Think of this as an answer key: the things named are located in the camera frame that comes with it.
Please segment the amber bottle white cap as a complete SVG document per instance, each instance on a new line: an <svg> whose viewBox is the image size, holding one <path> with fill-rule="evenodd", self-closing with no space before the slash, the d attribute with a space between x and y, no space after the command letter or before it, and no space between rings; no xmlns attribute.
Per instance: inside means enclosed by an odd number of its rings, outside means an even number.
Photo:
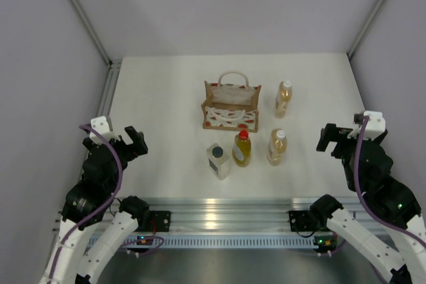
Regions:
<svg viewBox="0 0 426 284"><path fill-rule="evenodd" d="M268 161L271 165L277 166L282 161L287 149L288 141L286 132L281 128L273 129L268 144Z"/></svg>
<svg viewBox="0 0 426 284"><path fill-rule="evenodd" d="M292 82L290 80L282 81L279 84L276 95L275 116L277 118L284 117L288 104L292 98L292 94Z"/></svg>

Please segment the clear bottle dark cap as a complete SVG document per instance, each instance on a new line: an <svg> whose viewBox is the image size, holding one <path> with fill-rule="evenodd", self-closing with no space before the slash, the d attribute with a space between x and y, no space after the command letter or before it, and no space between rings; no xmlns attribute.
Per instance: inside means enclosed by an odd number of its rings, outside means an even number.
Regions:
<svg viewBox="0 0 426 284"><path fill-rule="evenodd" d="M208 164L219 180L224 180L230 173L231 161L223 147L215 143L206 150Z"/></svg>

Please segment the yellow bottle red cap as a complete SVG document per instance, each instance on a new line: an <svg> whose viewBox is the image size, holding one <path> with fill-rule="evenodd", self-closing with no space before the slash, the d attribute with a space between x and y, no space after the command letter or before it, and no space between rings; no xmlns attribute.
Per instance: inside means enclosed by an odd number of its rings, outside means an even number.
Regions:
<svg viewBox="0 0 426 284"><path fill-rule="evenodd" d="M240 167L246 167L250 163L252 144L247 130L241 130L234 137L232 157Z"/></svg>

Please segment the watermelon print canvas bag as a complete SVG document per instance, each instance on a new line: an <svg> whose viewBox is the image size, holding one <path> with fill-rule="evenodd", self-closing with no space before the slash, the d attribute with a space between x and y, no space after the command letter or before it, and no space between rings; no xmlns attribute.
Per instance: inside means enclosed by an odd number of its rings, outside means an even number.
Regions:
<svg viewBox="0 0 426 284"><path fill-rule="evenodd" d="M230 74L241 76L244 84L222 82ZM204 89L206 97L201 104L204 129L258 131L260 85L250 85L248 77L240 71L225 71L216 82L206 81Z"/></svg>

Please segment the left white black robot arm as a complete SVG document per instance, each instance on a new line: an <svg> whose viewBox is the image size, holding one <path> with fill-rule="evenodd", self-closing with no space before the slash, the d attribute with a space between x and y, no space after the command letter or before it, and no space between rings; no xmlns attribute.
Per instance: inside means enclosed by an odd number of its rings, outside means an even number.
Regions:
<svg viewBox="0 0 426 284"><path fill-rule="evenodd" d="M81 180L67 193L59 234L41 283L96 283L111 257L134 231L150 223L149 204L129 196L120 203L113 221L91 247L87 245L122 185L128 163L147 154L144 134L132 126L124 130L132 140L113 136L111 129L93 124L80 127L89 154Z"/></svg>

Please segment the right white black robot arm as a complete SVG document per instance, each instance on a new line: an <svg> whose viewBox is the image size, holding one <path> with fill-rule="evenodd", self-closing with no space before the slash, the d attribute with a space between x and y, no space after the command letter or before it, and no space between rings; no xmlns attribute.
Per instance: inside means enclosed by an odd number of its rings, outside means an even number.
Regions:
<svg viewBox="0 0 426 284"><path fill-rule="evenodd" d="M391 176L393 160L381 147L387 132L364 138L359 133L327 124L321 130L317 151L336 144L331 155L340 159L348 188L364 210L393 241L389 246L362 226L336 198L326 194L310 206L311 224L342 236L388 283L425 282L425 223L413 192Z"/></svg>

